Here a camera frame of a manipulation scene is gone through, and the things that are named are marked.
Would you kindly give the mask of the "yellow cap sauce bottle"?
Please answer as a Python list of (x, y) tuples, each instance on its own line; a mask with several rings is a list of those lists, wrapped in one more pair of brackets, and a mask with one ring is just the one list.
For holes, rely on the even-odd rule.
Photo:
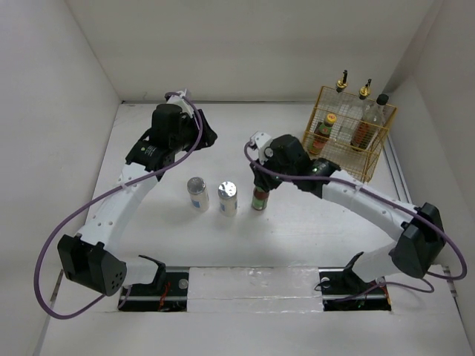
[(252, 208), (256, 211), (262, 211), (267, 207), (269, 192), (255, 186), (252, 195)]
[(328, 113), (323, 122), (319, 122), (315, 131), (312, 143), (309, 145), (309, 153), (319, 155), (330, 138), (333, 125), (337, 121), (334, 113)]

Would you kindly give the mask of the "yellow cap sauce bottle front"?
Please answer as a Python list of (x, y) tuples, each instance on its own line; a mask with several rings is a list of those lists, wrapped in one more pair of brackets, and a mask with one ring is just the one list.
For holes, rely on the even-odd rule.
[(267, 207), (269, 192), (255, 186), (252, 195), (252, 208), (256, 211), (262, 211)]

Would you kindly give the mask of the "dark sauce glass bottle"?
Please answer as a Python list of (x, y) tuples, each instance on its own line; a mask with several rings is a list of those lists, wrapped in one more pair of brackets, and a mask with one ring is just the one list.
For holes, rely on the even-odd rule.
[(344, 91), (346, 90), (348, 85), (347, 78), (348, 70), (343, 70), (342, 77), (336, 81), (335, 92), (330, 98), (330, 103), (328, 107), (328, 111), (336, 116), (337, 128), (335, 130), (335, 140), (337, 140), (338, 136), (340, 135), (344, 123), (344, 117), (342, 115), (341, 110), (345, 99)]

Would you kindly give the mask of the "clear liquid glass bottle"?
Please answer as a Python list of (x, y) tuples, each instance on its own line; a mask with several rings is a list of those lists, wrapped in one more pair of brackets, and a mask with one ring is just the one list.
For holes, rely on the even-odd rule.
[(367, 98), (370, 96), (370, 86), (372, 79), (368, 79), (367, 83), (360, 88), (358, 92), (358, 99), (352, 101), (350, 108), (344, 118), (343, 127), (339, 137), (345, 142), (349, 142), (353, 136), (354, 130), (357, 127), (358, 121), (362, 118), (367, 106)]

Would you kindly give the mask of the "red label soy sauce bottle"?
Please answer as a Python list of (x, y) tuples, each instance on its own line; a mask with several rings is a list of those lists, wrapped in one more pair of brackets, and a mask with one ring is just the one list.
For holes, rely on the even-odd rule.
[(377, 100), (363, 111), (363, 116), (353, 134), (350, 146), (354, 151), (364, 151), (373, 140), (374, 135), (384, 124), (384, 108), (389, 96), (382, 93)]

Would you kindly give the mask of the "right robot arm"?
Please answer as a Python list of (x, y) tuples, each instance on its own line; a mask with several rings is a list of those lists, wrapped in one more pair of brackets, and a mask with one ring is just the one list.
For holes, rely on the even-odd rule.
[(392, 243), (359, 252), (344, 267), (323, 279), (322, 287), (342, 294), (361, 294), (377, 279), (403, 273), (424, 280), (445, 247), (439, 210), (392, 200), (354, 179), (338, 164), (312, 159), (300, 141), (289, 134), (272, 138), (256, 132), (245, 151), (255, 150), (250, 161), (256, 188), (269, 193), (283, 182), (298, 190), (340, 205), (384, 231)]

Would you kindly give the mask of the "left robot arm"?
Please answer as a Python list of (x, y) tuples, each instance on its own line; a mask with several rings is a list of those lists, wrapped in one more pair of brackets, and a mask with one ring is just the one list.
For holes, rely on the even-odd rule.
[(161, 292), (166, 283), (164, 263), (145, 255), (124, 262), (115, 252), (145, 196), (176, 165), (176, 155), (207, 148), (216, 138), (203, 112), (185, 99), (171, 96), (159, 104), (152, 113), (151, 127), (126, 156), (114, 193), (75, 236), (64, 235), (58, 242), (66, 278), (106, 296), (136, 284), (149, 294)]

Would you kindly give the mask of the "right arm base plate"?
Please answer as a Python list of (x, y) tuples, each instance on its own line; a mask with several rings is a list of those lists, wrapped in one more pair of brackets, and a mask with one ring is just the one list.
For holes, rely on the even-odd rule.
[(374, 280), (363, 282), (343, 268), (319, 268), (314, 290), (321, 292), (325, 312), (385, 311), (392, 307), (387, 289)]

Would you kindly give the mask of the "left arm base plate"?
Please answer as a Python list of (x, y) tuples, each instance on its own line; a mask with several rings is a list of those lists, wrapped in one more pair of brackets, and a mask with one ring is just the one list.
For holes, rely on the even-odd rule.
[(130, 293), (123, 288), (119, 295), (121, 312), (186, 312), (189, 290), (189, 270), (170, 269), (158, 289), (153, 284), (134, 284)]

